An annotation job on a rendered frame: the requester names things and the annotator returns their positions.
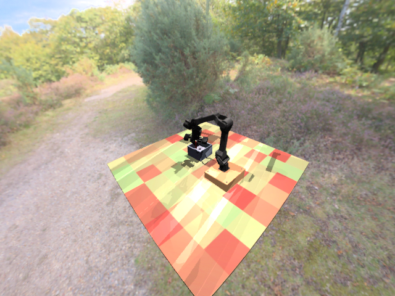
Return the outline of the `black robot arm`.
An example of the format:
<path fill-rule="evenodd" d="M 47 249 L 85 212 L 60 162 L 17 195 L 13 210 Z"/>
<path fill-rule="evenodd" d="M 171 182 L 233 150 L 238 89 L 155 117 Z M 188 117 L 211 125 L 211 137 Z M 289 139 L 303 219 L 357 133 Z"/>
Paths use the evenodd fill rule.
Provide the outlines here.
<path fill-rule="evenodd" d="M 219 119 L 221 119 L 222 121 Z M 192 130 L 193 134 L 199 134 L 201 136 L 202 128 L 198 125 L 211 120 L 214 120 L 216 122 L 216 124 L 220 127 L 220 130 L 222 132 L 220 138 L 220 147 L 215 152 L 215 158 L 220 167 L 218 169 L 225 173 L 227 170 L 230 169 L 228 163 L 230 157 L 227 154 L 226 148 L 227 148 L 229 130 L 233 125 L 232 119 L 228 118 L 227 116 L 221 115 L 220 113 L 215 113 L 203 117 L 197 116 L 191 119 L 191 121 L 186 119 L 183 126 L 189 130 Z"/>

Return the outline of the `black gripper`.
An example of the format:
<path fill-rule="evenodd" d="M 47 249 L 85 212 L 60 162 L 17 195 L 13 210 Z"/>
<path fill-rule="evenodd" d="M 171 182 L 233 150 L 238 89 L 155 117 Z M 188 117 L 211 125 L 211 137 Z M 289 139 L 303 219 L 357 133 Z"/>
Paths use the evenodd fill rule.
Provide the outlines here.
<path fill-rule="evenodd" d="M 197 141 L 197 146 L 198 146 L 198 144 L 201 143 L 201 141 L 202 141 L 203 144 L 207 144 L 208 137 L 203 136 L 203 138 L 202 138 L 202 137 L 199 137 L 199 136 L 200 136 L 199 134 L 193 134 L 193 133 L 190 136 L 190 134 L 186 133 L 185 136 L 184 136 L 184 140 L 188 141 L 188 139 L 190 138 L 190 142 L 192 142 L 194 145 L 195 145 L 195 140 L 196 140 Z"/>

